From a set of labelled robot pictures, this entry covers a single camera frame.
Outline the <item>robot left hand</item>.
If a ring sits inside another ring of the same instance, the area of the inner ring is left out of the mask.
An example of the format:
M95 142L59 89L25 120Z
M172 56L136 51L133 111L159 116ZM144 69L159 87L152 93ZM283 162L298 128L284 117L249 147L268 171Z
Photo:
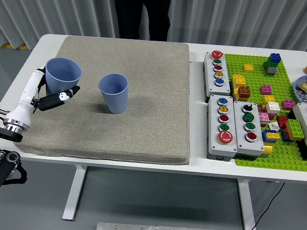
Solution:
M31 114L36 108L46 111L65 104L80 89L77 86L82 76L79 65L48 63L44 68L35 70L17 103L3 121L5 126L27 129L31 125Z

